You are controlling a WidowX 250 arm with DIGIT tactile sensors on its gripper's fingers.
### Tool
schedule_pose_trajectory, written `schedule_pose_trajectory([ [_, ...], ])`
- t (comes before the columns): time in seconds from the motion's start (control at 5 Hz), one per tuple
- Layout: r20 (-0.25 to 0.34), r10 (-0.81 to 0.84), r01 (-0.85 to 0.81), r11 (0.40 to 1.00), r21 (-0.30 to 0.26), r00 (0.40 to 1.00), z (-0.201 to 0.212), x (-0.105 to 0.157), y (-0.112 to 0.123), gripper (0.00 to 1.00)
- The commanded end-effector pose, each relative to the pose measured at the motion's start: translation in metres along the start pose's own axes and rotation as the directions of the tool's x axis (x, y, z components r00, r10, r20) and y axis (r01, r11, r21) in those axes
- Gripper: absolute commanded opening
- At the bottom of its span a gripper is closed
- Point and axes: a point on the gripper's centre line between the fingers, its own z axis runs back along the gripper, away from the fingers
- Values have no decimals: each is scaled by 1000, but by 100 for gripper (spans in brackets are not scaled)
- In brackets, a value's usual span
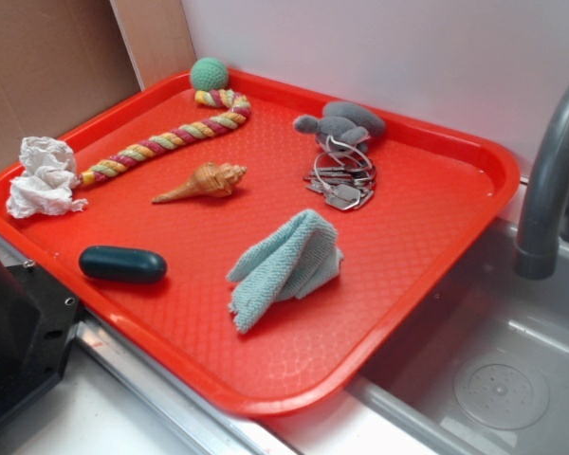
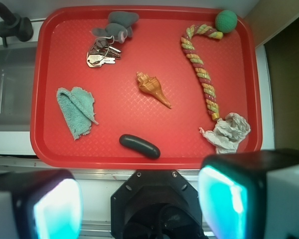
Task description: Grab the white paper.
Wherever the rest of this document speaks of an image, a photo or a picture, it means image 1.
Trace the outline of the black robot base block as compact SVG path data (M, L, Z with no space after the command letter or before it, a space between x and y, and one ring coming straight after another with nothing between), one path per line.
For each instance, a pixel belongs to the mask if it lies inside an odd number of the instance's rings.
M40 265L0 260L0 426L63 379L82 309Z

